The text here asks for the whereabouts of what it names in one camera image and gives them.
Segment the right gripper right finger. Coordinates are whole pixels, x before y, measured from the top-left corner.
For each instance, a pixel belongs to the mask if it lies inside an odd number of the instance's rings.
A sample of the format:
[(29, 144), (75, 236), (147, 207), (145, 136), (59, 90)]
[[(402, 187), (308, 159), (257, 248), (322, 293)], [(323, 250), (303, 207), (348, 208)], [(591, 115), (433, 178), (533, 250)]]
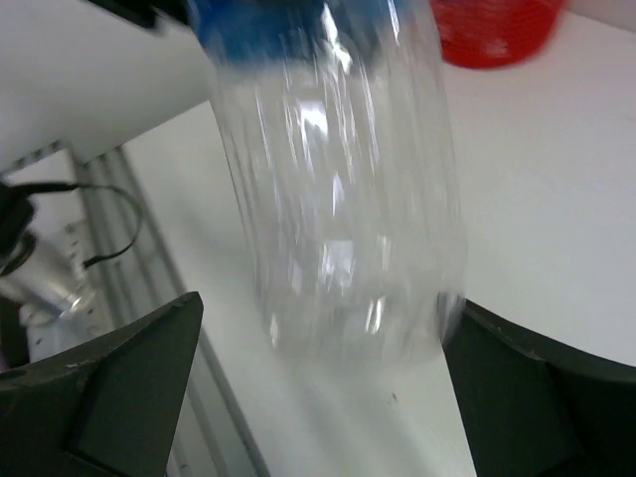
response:
[(633, 367), (473, 302), (444, 355), (477, 475), (634, 475)]

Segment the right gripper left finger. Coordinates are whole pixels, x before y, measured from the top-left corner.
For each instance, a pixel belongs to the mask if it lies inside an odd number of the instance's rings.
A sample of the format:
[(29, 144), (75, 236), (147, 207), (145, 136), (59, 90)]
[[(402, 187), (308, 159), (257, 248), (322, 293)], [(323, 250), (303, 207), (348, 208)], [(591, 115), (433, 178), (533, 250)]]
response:
[(201, 330), (188, 292), (1, 376), (4, 476), (162, 476)]

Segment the blue label bottle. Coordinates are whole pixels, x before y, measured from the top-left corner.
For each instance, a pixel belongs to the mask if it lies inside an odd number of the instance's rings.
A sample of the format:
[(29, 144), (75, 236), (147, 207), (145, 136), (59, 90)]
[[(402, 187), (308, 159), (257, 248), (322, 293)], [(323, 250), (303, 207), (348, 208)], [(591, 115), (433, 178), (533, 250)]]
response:
[(271, 345), (369, 367), (434, 355), (466, 241), (425, 1), (190, 1)]

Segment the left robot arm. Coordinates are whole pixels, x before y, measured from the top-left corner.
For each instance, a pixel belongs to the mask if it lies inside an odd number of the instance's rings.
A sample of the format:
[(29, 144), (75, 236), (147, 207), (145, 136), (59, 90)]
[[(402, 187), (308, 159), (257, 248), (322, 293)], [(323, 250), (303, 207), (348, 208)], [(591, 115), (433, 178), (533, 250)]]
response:
[(186, 28), (147, 31), (87, 1), (1, 4), (1, 163), (57, 140), (96, 155), (207, 98)]

